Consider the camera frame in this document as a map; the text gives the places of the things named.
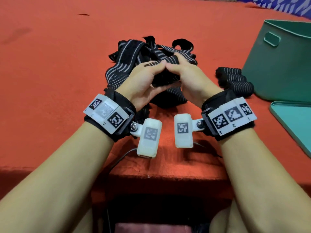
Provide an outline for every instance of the green box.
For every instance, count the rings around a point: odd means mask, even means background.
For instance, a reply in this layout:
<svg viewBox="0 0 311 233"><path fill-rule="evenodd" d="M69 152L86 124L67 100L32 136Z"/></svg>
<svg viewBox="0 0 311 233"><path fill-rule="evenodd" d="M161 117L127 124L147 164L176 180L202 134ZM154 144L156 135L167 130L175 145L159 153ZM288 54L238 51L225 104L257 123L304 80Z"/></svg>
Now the green box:
<svg viewBox="0 0 311 233"><path fill-rule="evenodd" d="M265 20L242 74L263 99L311 102L311 23Z"/></svg>

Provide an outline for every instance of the black and white square marker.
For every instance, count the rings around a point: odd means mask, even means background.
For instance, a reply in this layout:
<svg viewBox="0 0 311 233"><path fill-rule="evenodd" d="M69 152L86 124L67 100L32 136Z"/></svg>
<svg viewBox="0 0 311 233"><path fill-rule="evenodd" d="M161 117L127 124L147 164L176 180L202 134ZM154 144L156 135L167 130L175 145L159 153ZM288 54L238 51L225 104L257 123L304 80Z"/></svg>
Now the black and white square marker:
<svg viewBox="0 0 311 233"><path fill-rule="evenodd" d="M240 107L241 107L241 109L243 110L243 112L244 112L246 115L250 115L250 114L253 113L252 110L249 108L249 106L248 106L246 103L240 104Z"/></svg>
<svg viewBox="0 0 311 233"><path fill-rule="evenodd" d="M188 133L188 123L177 123L177 133Z"/></svg>
<svg viewBox="0 0 311 233"><path fill-rule="evenodd" d="M157 134L158 134L158 129L146 127L144 139L156 141Z"/></svg>
<svg viewBox="0 0 311 233"><path fill-rule="evenodd" d="M243 115L241 114L241 112L239 111L239 109L236 106L231 108L231 109L226 110L225 114L229 118L230 122L233 122L237 119L243 118Z"/></svg>
<svg viewBox="0 0 311 233"><path fill-rule="evenodd" d="M220 114L216 116L215 118L213 118L212 122L216 126L217 129L220 129L229 124L223 114Z"/></svg>
<svg viewBox="0 0 311 233"><path fill-rule="evenodd" d="M108 122L113 125L115 128L117 128L122 122L124 121L124 119L117 113L114 112L109 118L108 118Z"/></svg>
<svg viewBox="0 0 311 233"><path fill-rule="evenodd" d="M89 108L91 108L91 109L94 110L94 109L96 109L97 106L100 105L101 102L103 102L103 101L96 98L96 99L92 102L92 104L89 106Z"/></svg>

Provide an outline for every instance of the red table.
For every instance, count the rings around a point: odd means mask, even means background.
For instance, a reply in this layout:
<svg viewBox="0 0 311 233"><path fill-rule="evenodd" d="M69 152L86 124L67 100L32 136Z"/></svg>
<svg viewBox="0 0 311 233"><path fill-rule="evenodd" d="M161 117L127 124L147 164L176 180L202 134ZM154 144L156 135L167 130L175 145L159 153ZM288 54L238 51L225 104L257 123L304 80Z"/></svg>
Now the red table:
<svg viewBox="0 0 311 233"><path fill-rule="evenodd" d="M153 35L169 46L188 39L200 68L216 82L217 67L243 67L265 19L307 21L244 3L202 0L0 0L0 16L0 198L81 125L82 111L106 85L104 73L113 65L108 55L119 40ZM311 193L311 160L269 112L270 102L252 96L248 103L258 117L259 137ZM111 172L109 195L204 190L232 197L222 160L212 155L220 154L213 138L194 134L206 149L174 146L177 113L200 118L189 102L169 110L152 106L150 117L163 123L158 155L147 160L132 153L121 161ZM119 141L106 165L137 144L130 137Z"/></svg>

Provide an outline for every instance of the teal plastic tray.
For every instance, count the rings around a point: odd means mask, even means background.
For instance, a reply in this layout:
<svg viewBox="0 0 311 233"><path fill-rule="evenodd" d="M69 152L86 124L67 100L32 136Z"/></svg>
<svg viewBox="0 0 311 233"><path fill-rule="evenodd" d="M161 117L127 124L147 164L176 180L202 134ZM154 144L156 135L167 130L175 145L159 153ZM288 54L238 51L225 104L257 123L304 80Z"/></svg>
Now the teal plastic tray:
<svg viewBox="0 0 311 233"><path fill-rule="evenodd" d="M270 112L311 158L311 104L274 101Z"/></svg>

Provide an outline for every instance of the rolled fabric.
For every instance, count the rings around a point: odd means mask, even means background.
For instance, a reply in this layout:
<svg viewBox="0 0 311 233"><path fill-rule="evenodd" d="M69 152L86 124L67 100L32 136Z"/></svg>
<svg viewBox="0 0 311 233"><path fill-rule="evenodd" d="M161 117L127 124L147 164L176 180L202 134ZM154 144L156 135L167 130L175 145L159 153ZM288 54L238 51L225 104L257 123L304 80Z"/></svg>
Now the rolled fabric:
<svg viewBox="0 0 311 233"><path fill-rule="evenodd" d="M236 74L241 75L242 70L239 68L218 67L216 69L216 78L219 78L222 74Z"/></svg>
<svg viewBox="0 0 311 233"><path fill-rule="evenodd" d="M232 90L237 97L250 97L254 93L254 85L251 82L228 82L225 90Z"/></svg>
<svg viewBox="0 0 311 233"><path fill-rule="evenodd" d="M225 87L228 82L246 82L246 77L243 75L236 75L236 74L225 74L223 73L218 78L218 84L221 88Z"/></svg>

